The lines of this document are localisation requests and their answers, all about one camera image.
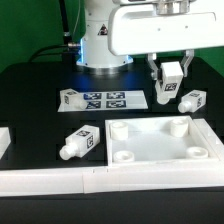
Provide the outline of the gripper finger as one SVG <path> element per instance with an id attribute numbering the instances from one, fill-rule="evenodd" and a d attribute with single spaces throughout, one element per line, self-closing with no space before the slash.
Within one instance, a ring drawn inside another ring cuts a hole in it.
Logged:
<path id="1" fill-rule="evenodd" d="M 181 67 L 183 69 L 183 74 L 185 77 L 188 76 L 188 67 L 191 64 L 193 58 L 194 58 L 194 50 L 193 49 L 186 50 L 184 52 L 184 57 L 181 61 Z"/>
<path id="2" fill-rule="evenodd" d="M 157 67 L 155 60 L 157 59 L 156 53 L 149 53 L 147 55 L 147 63 L 151 69 L 151 77 L 153 80 L 157 80 L 159 77 L 159 68 Z"/>

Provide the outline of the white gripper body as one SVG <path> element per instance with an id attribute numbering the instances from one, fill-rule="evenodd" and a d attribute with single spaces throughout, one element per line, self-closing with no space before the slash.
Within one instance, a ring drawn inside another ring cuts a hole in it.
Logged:
<path id="1" fill-rule="evenodd" d="M 108 22 L 114 55 L 224 46 L 224 3 L 191 3 L 186 14 L 158 15 L 153 4 L 116 7 Z"/>

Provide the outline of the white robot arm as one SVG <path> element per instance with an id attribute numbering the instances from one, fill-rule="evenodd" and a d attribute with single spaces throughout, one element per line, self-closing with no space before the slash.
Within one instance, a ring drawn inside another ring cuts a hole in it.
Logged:
<path id="1" fill-rule="evenodd" d="M 224 0 L 84 0 L 86 31 L 80 66 L 100 71 L 146 54 L 183 51 L 184 71 L 196 49 L 224 46 Z"/>

